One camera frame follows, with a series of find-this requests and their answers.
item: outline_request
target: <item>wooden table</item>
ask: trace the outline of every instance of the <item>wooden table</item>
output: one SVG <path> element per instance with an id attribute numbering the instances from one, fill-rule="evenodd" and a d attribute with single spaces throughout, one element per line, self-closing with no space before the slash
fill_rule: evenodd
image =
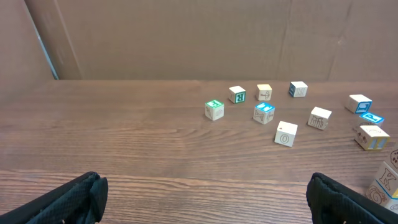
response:
<path id="1" fill-rule="evenodd" d="M 269 83 L 274 120 L 252 119 L 256 84 Z M 397 82 L 51 81 L 0 105 L 0 214 L 93 170 L 109 180 L 103 223 L 308 223 L 312 173 L 363 193 L 398 136 Z M 228 87 L 247 90 L 232 104 Z M 350 94 L 374 101 L 392 136 L 382 152 L 353 140 Z M 210 121 L 206 101 L 225 103 Z M 332 110 L 325 131 L 306 125 Z M 274 143 L 279 121 L 298 125 L 293 147 Z"/>

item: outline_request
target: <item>toy block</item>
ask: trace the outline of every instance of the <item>toy block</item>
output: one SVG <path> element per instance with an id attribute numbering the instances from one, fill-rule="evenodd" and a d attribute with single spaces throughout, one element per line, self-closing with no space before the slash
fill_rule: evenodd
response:
<path id="1" fill-rule="evenodd" d="M 297 125 L 280 121 L 276 131 L 275 143 L 288 147 L 293 146 L 294 137 L 296 137 Z"/>
<path id="2" fill-rule="evenodd" d="M 365 196 L 373 202 L 383 206 L 384 208 L 398 213 L 398 198 L 391 197 L 380 185 L 374 180 L 365 193 Z"/>
<path id="3" fill-rule="evenodd" d="M 218 100 L 211 100 L 205 103 L 205 115 L 215 121 L 224 116 L 224 103 Z"/>
<path id="4" fill-rule="evenodd" d="M 331 111 L 314 107 L 314 109 L 311 111 L 308 125 L 324 130 L 328 126 L 330 115 Z"/>
<path id="5" fill-rule="evenodd" d="M 398 173 L 398 149 L 392 151 L 386 160 L 386 164 L 391 167 L 396 173 Z"/>
<path id="6" fill-rule="evenodd" d="M 390 197 L 398 199 L 398 174 L 386 162 L 380 165 L 375 179 Z"/>
<path id="7" fill-rule="evenodd" d="M 355 135 L 355 141 L 365 150 L 382 150 L 390 136 L 379 126 L 362 125 Z"/>
<path id="8" fill-rule="evenodd" d="M 229 88 L 229 99 L 232 103 L 243 103 L 246 100 L 246 90 L 240 86 Z"/>
<path id="9" fill-rule="evenodd" d="M 368 112 L 372 105 L 372 100 L 364 95 L 350 95 L 346 103 L 346 108 L 355 114 Z"/>
<path id="10" fill-rule="evenodd" d="M 257 99 L 258 100 L 271 100 L 272 88 L 268 84 L 257 85 Z"/>
<path id="11" fill-rule="evenodd" d="M 274 119 L 274 113 L 275 106 L 272 106 L 268 103 L 260 103 L 254 107 L 253 119 L 261 124 L 266 124 Z"/>
<path id="12" fill-rule="evenodd" d="M 381 125 L 384 122 L 384 118 L 382 116 L 372 114 L 370 112 L 366 112 L 361 114 L 358 117 L 358 120 L 356 122 L 356 126 L 354 127 L 354 130 L 358 132 L 358 129 L 362 125 L 376 125 L 381 128 Z"/>
<path id="13" fill-rule="evenodd" d="M 289 94 L 293 97 L 304 97 L 307 94 L 308 86 L 304 82 L 291 82 Z"/>

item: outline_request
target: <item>cardboard backdrop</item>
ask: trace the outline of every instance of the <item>cardboard backdrop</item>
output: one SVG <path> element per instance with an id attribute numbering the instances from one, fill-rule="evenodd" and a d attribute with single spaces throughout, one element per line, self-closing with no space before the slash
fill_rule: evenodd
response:
<path id="1" fill-rule="evenodd" d="M 23 0 L 0 0 L 0 106 L 53 79 Z"/>
<path id="2" fill-rule="evenodd" d="M 26 0 L 64 79 L 398 80 L 396 0 Z"/>

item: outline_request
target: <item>block picture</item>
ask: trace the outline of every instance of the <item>block picture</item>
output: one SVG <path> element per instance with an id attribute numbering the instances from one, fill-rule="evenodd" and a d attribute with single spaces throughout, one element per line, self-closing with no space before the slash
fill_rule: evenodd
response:
<path id="1" fill-rule="evenodd" d="M 379 126 L 362 125 L 354 137 L 364 150 L 382 150 L 390 140 L 390 136 Z"/>
<path id="2" fill-rule="evenodd" d="M 355 114 L 368 112 L 372 105 L 372 100 L 364 95 L 350 95 L 346 102 L 346 108 Z"/>
<path id="3" fill-rule="evenodd" d="M 274 119 L 274 113 L 275 106 L 268 103 L 260 103 L 254 107 L 253 119 L 261 124 L 266 124 Z"/>
<path id="4" fill-rule="evenodd" d="M 385 159 L 384 162 L 386 162 L 391 169 L 398 173 L 398 149 L 395 149 L 389 153 L 388 158 Z"/>
<path id="5" fill-rule="evenodd" d="M 398 198 L 391 197 L 383 188 L 382 185 L 375 179 L 371 186 L 365 193 L 365 196 L 374 203 L 383 206 L 384 208 L 398 213 Z"/>
<path id="6" fill-rule="evenodd" d="M 268 84 L 257 85 L 257 100 L 268 101 L 271 100 L 272 88 Z"/>
<path id="7" fill-rule="evenodd" d="M 358 117 L 354 130 L 358 132 L 359 127 L 362 125 L 376 125 L 381 128 L 383 122 L 384 118 L 382 116 L 366 112 Z"/>
<path id="8" fill-rule="evenodd" d="M 229 88 L 229 99 L 233 103 L 243 103 L 246 100 L 246 90 L 240 86 Z"/>
<path id="9" fill-rule="evenodd" d="M 294 138 L 296 137 L 297 127 L 296 124 L 280 121 L 276 131 L 275 143 L 292 147 Z"/>
<path id="10" fill-rule="evenodd" d="M 330 115 L 331 111 L 319 107 L 314 107 L 314 109 L 311 111 L 308 125 L 313 126 L 314 128 L 324 130 L 328 126 Z"/>
<path id="11" fill-rule="evenodd" d="M 224 103 L 218 100 L 211 100 L 205 103 L 205 115 L 212 121 L 224 116 Z"/>
<path id="12" fill-rule="evenodd" d="M 291 82 L 289 94 L 293 97 L 304 97 L 307 94 L 308 86 L 304 82 Z"/>

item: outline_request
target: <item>wooden block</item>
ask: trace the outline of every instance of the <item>wooden block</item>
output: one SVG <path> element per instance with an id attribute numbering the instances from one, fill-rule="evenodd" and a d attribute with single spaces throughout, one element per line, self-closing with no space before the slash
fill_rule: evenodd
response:
<path id="1" fill-rule="evenodd" d="M 293 97 L 304 97 L 307 94 L 308 86 L 304 82 L 291 82 L 289 94 Z"/>
<path id="2" fill-rule="evenodd" d="M 372 105 L 372 100 L 364 95 L 350 95 L 346 103 L 346 108 L 351 112 L 360 114 L 368 112 Z"/>
<path id="3" fill-rule="evenodd" d="M 354 139 L 365 150 L 382 150 L 390 140 L 390 136 L 379 126 L 362 125 Z"/>
<path id="4" fill-rule="evenodd" d="M 215 121 L 224 116 L 224 103 L 218 100 L 211 100 L 205 103 L 205 115 Z"/>
<path id="5" fill-rule="evenodd" d="M 328 126 L 330 115 L 331 111 L 314 107 L 314 109 L 311 111 L 308 125 L 324 130 Z"/>
<path id="6" fill-rule="evenodd" d="M 390 197 L 398 199 L 398 174 L 385 161 L 380 165 L 375 179 Z"/>
<path id="7" fill-rule="evenodd" d="M 246 100 L 246 90 L 240 86 L 229 88 L 229 99 L 233 103 L 243 103 Z"/>
<path id="8" fill-rule="evenodd" d="M 382 116 L 372 114 L 370 112 L 366 112 L 361 114 L 358 117 L 358 120 L 356 122 L 356 126 L 354 127 L 354 130 L 358 132 L 358 129 L 362 125 L 376 125 L 381 128 L 381 125 L 384 122 L 384 118 Z"/>
<path id="9" fill-rule="evenodd" d="M 398 198 L 390 197 L 378 181 L 374 180 L 372 182 L 371 186 L 366 191 L 365 196 L 384 208 L 398 213 Z"/>
<path id="10" fill-rule="evenodd" d="M 276 131 L 275 143 L 288 147 L 293 146 L 294 137 L 296 137 L 297 125 L 280 121 Z"/>
<path id="11" fill-rule="evenodd" d="M 253 119 L 261 124 L 266 124 L 274 119 L 274 113 L 275 106 L 272 106 L 268 103 L 260 103 L 254 107 Z"/>
<path id="12" fill-rule="evenodd" d="M 272 88 L 268 84 L 257 85 L 257 99 L 258 100 L 271 100 Z"/>

